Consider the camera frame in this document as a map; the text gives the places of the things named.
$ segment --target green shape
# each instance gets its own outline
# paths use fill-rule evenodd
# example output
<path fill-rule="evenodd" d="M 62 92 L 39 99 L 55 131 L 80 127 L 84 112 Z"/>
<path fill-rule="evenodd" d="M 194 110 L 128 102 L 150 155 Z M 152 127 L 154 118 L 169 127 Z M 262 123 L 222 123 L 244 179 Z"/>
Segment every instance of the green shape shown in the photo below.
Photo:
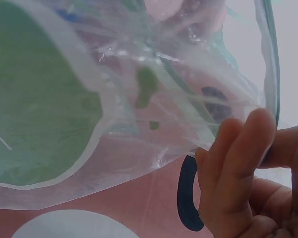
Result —
<path fill-rule="evenodd" d="M 0 183 L 56 178 L 78 160 L 102 117 L 44 31 L 0 1 Z"/>
<path fill-rule="evenodd" d="M 122 0 L 122 4 L 131 12 L 137 12 L 139 10 L 134 0 Z"/>
<path fill-rule="evenodd" d="M 156 121 L 150 122 L 150 130 L 158 130 L 160 127 L 160 124 Z"/>
<path fill-rule="evenodd" d="M 158 91 L 158 79 L 156 74 L 148 67 L 141 67 L 136 74 L 139 86 L 139 94 L 136 99 L 135 107 L 146 108 L 151 97 Z"/>

